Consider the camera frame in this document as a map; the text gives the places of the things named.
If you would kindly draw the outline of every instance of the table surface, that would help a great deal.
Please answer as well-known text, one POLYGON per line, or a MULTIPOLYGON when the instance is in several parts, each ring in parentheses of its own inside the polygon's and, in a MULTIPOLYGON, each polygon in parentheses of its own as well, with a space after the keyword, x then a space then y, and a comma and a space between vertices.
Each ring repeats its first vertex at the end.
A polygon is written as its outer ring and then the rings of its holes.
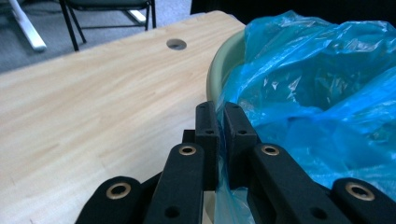
POLYGON ((216 11, 0 76, 0 223, 74 223, 109 178, 158 174, 243 28, 216 11))

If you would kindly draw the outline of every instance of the black chair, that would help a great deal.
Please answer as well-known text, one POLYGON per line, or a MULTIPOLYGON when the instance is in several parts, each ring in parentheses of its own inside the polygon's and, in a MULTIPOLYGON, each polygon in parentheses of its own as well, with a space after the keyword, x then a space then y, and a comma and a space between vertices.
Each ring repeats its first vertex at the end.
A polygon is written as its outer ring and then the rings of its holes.
POLYGON ((149 28, 149 9, 152 9, 151 18, 152 18, 152 27, 156 28, 156 16, 155 16, 155 0, 60 0, 62 12, 64 14, 64 20, 66 21, 67 29, 70 34, 70 38, 73 42, 73 47, 75 51, 78 51, 78 44, 76 40, 76 36, 73 31, 73 26, 70 22, 70 17, 68 11, 70 11, 70 15, 73 18, 73 21, 78 28, 79 35, 81 36, 82 42, 87 43, 84 34, 82 33, 82 29, 95 29, 95 28, 111 28, 111 27, 136 27, 136 26, 144 26, 145 30, 149 28), (144 24, 138 23, 133 25, 114 25, 114 26, 93 26, 93 27, 81 27, 78 24, 77 17, 73 11, 112 11, 112 10, 146 10, 146 22, 144 24))

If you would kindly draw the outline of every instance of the white table leg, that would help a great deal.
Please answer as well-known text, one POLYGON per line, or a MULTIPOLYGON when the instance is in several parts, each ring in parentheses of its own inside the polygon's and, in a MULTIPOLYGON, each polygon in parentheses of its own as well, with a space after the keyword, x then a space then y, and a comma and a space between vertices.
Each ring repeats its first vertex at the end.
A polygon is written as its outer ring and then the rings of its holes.
POLYGON ((38 34, 38 32, 35 30, 33 24, 29 21, 29 18, 27 18, 26 14, 22 11, 20 4, 17 2, 17 0, 8 1, 13 8, 15 19, 17 20, 18 24, 20 25, 21 29, 29 40, 32 48, 37 51, 42 51, 46 49, 46 44, 44 43, 43 39, 41 39, 41 36, 38 34))

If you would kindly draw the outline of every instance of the chair leg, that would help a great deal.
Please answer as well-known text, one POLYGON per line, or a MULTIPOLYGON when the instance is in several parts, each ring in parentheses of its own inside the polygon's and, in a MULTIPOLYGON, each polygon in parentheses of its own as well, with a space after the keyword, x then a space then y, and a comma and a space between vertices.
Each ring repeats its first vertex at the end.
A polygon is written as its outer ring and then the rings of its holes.
POLYGON ((73 21, 74 21, 74 23, 75 23, 75 25, 76 25, 76 27, 78 29, 79 36, 81 36, 82 42, 84 44, 87 43, 87 40, 85 39, 85 36, 82 33, 81 27, 79 26, 79 23, 78 23, 78 20, 77 20, 76 14, 74 13, 73 8, 71 8, 71 7, 68 7, 68 8, 69 8, 69 11, 70 11, 70 15, 72 15, 73 21))
POLYGON ((64 21, 66 22, 67 30, 69 31, 70 38, 72 39, 74 50, 78 51, 78 44, 73 31, 72 23, 70 22, 69 13, 67 12, 66 2, 65 0, 60 0, 59 3, 61 4, 62 13, 64 14, 64 21))
POLYGON ((149 29, 149 4, 146 7, 146 23, 145 23, 145 31, 149 29))
POLYGON ((151 0, 151 18, 152 18, 152 28, 157 28, 157 18, 155 15, 155 0, 151 0))

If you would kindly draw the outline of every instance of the plastic bag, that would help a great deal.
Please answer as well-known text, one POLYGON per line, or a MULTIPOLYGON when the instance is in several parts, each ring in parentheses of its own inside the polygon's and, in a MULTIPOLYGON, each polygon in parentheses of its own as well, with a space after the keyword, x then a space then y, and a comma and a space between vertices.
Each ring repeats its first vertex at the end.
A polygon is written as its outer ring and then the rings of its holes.
MULTIPOLYGON (((290 11, 251 22, 245 41, 246 62, 230 74, 219 115, 225 102, 241 105, 263 142, 285 148, 327 188, 356 177, 396 200, 396 30, 290 11)), ((233 216, 249 218, 242 209, 233 216)))

